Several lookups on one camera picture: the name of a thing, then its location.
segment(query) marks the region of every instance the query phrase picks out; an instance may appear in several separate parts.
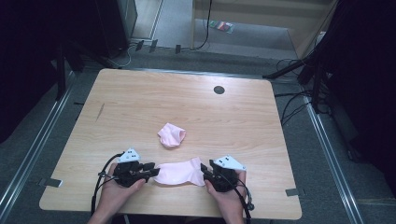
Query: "folded pink fabric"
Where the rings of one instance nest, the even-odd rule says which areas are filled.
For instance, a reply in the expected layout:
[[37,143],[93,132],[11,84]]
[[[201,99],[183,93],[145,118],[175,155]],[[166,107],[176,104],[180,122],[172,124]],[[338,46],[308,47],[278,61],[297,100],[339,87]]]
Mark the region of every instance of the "folded pink fabric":
[[177,147],[186,136],[186,130],[181,129],[171,123],[166,123],[165,126],[158,132],[161,137],[161,143],[165,147]]
[[163,163],[158,165],[160,173],[154,180],[165,185],[179,185],[191,182],[197,186],[204,186],[204,176],[201,171],[201,160],[196,157],[189,161]]

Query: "gray carpet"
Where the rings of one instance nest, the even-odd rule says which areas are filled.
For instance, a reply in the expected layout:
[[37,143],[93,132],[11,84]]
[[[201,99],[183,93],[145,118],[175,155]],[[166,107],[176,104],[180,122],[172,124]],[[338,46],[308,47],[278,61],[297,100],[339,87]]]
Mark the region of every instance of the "gray carpet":
[[[147,47],[140,51],[131,49],[130,52],[132,61],[124,69],[145,68],[226,73],[235,77],[262,78],[262,75],[274,72],[277,63],[276,60],[196,51],[175,54],[173,49],[156,49],[153,53],[149,53]],[[120,57],[119,60],[119,63],[128,62],[127,55]],[[76,73],[78,80],[71,91],[64,111],[44,145],[41,155],[5,223],[85,223],[89,219],[88,213],[41,210],[38,202],[44,188],[36,184],[40,178],[51,176],[82,108],[81,105],[74,103],[85,102],[96,75],[102,68],[98,63],[90,60],[86,60],[85,63],[84,71]],[[296,84],[294,74],[274,81],[273,86],[275,94],[301,90],[300,86]],[[18,130],[0,145],[2,154],[0,168],[2,171],[6,171],[0,176],[0,190],[4,190],[10,178],[15,175],[23,160],[23,155],[32,145],[35,135],[50,112],[55,95],[56,87],[43,96]],[[279,116],[289,98],[276,98]],[[297,98],[290,104],[288,112],[303,103],[302,98]],[[349,161],[343,141],[334,127],[331,117],[323,115],[323,120],[328,128],[329,136],[334,141],[337,157],[345,169],[353,192],[360,200],[358,202],[366,202],[360,206],[366,222],[394,223],[396,220],[394,202],[388,205],[378,205],[362,201],[363,199],[391,198],[381,174],[370,164]],[[349,223],[346,209],[334,184],[329,165],[306,109],[294,116],[284,126],[284,134],[297,188],[303,189],[305,192],[300,196],[303,217],[297,221],[275,220],[274,223]],[[252,223],[269,223],[269,220],[253,219]]]

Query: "person's right hand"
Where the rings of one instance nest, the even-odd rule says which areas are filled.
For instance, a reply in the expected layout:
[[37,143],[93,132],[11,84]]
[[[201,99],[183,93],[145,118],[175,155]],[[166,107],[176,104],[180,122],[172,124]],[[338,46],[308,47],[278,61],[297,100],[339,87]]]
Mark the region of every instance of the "person's right hand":
[[[237,172],[238,178],[246,183],[247,173],[246,172]],[[228,192],[217,192],[210,181],[205,180],[207,192],[215,198],[218,203],[219,210],[221,212],[222,217],[227,222],[227,224],[243,224],[243,212],[244,208],[241,204],[241,200],[239,199],[238,194],[236,194],[235,190],[230,190]],[[238,184],[236,189],[241,193],[244,199],[247,196],[245,191],[245,187],[241,186],[241,183]]]

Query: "wooden desk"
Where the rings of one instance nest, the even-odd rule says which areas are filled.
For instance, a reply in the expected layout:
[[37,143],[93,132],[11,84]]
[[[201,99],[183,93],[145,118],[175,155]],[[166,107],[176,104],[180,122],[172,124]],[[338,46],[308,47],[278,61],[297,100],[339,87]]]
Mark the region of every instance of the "wooden desk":
[[[213,0],[210,20],[288,28],[301,59],[326,30],[336,4],[337,0]],[[192,0],[192,49],[195,19],[207,20],[208,9],[209,0]]]
[[[216,86],[225,89],[214,93]],[[157,132],[166,122],[187,131],[167,149]],[[90,211],[97,174],[129,147],[140,162],[187,161],[232,155],[247,167],[254,218],[302,215],[270,82],[266,80],[104,69],[98,75],[40,201],[46,210]],[[205,187],[159,186],[153,179],[122,209],[128,214],[219,217]]]

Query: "metal track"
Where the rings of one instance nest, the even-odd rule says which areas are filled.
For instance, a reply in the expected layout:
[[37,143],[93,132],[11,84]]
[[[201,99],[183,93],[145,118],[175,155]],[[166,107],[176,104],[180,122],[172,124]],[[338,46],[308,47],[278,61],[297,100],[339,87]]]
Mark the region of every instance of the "metal track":
[[68,81],[69,87],[66,89],[66,92],[62,96],[62,98],[55,102],[54,106],[52,107],[49,115],[47,116],[43,126],[41,127],[40,131],[38,132],[35,141],[31,145],[30,149],[28,150],[25,158],[23,159],[20,168],[18,169],[17,173],[12,178],[11,182],[8,184],[6,190],[4,191],[3,195],[1,196],[0,201],[0,223],[6,223],[6,219],[18,199],[18,196],[21,193],[21,190],[26,183],[29,174],[32,172],[35,163],[42,151],[43,146],[46,144],[52,129],[58,120],[61,112],[64,109],[64,105],[67,102],[67,99],[70,95],[70,91],[76,82],[76,76],[73,72],[69,74]]
[[[309,99],[305,97],[304,101],[308,103]],[[347,183],[341,166],[335,157],[332,145],[323,127],[320,116],[315,113],[311,105],[308,106],[308,114],[315,127],[315,131],[318,134],[318,140],[323,148],[327,163],[329,163],[332,177],[334,178],[335,185],[337,186],[340,193],[341,200],[343,201],[349,220],[353,224],[363,224],[364,221],[361,216],[361,212],[356,203],[355,197],[352,194],[352,190]]]

